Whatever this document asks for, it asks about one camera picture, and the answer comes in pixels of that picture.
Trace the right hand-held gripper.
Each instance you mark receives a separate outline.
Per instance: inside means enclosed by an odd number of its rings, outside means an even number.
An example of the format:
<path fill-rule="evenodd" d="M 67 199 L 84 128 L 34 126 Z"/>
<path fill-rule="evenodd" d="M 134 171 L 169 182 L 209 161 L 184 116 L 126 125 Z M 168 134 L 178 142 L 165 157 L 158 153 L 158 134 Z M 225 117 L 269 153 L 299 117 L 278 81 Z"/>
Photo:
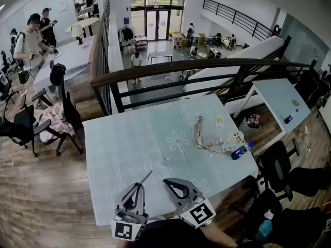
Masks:
<path fill-rule="evenodd" d="M 216 216 L 210 201 L 202 196 L 191 181 L 166 178 L 162 184 L 176 208 L 175 214 L 193 228 L 203 227 Z"/>

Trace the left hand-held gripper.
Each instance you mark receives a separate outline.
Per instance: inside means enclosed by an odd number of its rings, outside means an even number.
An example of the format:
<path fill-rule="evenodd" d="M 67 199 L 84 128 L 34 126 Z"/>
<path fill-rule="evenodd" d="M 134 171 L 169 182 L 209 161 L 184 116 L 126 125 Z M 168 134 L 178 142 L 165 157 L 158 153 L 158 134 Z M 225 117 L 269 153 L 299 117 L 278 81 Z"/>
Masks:
<path fill-rule="evenodd" d="M 140 238 L 149 215 L 145 212 L 145 190 L 138 182 L 124 188 L 115 199 L 115 215 L 111 221 L 112 237 L 125 241 Z"/>

